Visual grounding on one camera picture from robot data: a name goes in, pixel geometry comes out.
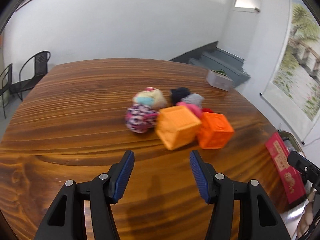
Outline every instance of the gray floor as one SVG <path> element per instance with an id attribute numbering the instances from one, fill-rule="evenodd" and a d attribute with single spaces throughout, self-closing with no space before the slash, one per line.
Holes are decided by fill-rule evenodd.
<path id="1" fill-rule="evenodd" d="M 23 98 L 26 98 L 29 91 L 23 92 Z M 11 118 L 13 117 L 15 111 L 17 110 L 18 106 L 21 104 L 21 100 L 18 98 L 17 95 L 10 96 L 9 104 L 5 107 L 5 114 L 7 118 L 4 118 L 3 109 L 2 106 L 0 107 L 0 140 L 2 139 L 2 136 L 4 135 L 5 130 L 7 129 L 7 126 L 10 123 Z"/>

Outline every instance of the silver screw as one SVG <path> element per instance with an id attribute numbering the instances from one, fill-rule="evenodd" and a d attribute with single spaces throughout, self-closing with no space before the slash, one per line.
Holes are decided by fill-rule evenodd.
<path id="1" fill-rule="evenodd" d="M 258 186 L 258 185 L 259 185 L 259 182 L 258 182 L 256 179 L 252 179 L 252 180 L 250 181 L 250 184 L 251 184 L 252 186 Z"/>
<path id="2" fill-rule="evenodd" d="M 102 174 L 99 175 L 99 179 L 104 180 L 104 179 L 107 179 L 107 178 L 108 178 L 108 174 L 106 174 L 106 173 L 102 173 Z"/>
<path id="3" fill-rule="evenodd" d="M 65 182 L 65 185 L 66 186 L 71 186 L 73 184 L 73 180 L 72 179 L 68 179 L 66 182 Z"/>
<path id="4" fill-rule="evenodd" d="M 224 179 L 224 175 L 222 173 L 217 173 L 216 178 L 217 179 Z"/>

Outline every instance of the blue gripper pad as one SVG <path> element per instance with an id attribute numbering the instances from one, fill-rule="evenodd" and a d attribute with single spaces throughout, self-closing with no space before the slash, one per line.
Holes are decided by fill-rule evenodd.
<path id="1" fill-rule="evenodd" d="M 190 153 L 190 165 L 200 196 L 206 203 L 210 203 L 210 191 L 212 190 L 213 184 L 212 176 L 214 174 L 210 174 L 198 151 L 192 151 Z"/>
<path id="2" fill-rule="evenodd" d="M 115 204 L 123 197 L 134 166 L 133 151 L 126 151 L 119 163 L 113 164 L 108 174 L 111 175 L 108 196 Z"/>

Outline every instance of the orange cube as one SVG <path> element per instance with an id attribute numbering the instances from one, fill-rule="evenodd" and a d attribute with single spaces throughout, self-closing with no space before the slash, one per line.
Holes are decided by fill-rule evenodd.
<path id="1" fill-rule="evenodd" d="M 235 132 L 223 114 L 204 112 L 201 122 L 197 138 L 202 149 L 223 148 Z"/>
<path id="2" fill-rule="evenodd" d="M 175 150 L 196 138 L 201 121 L 188 108 L 172 106 L 159 112 L 156 133 L 168 150 Z"/>

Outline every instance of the wooden table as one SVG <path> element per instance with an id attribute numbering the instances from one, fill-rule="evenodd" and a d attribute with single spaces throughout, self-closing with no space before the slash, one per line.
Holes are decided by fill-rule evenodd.
<path id="1" fill-rule="evenodd" d="M 280 212 L 284 189 L 264 143 L 275 131 L 237 91 L 211 87 L 206 70 L 147 59 L 101 59 L 54 67 L 17 109 L 0 144 L 0 209 L 21 240 L 33 239 L 47 208 L 68 179 L 84 182 L 108 171 L 126 149 L 135 166 L 124 197 L 112 206 L 124 239 L 204 239 L 212 205 L 201 199 L 189 153 L 229 178 L 257 179 Z M 203 107 L 226 115 L 235 129 L 221 150 L 202 150 L 197 142 L 167 151 L 150 131 L 136 134 L 124 122 L 132 97 L 156 87 L 188 87 L 205 99 Z M 88 239 L 89 205 L 86 203 Z M 235 205 L 233 239 L 238 229 Z"/>

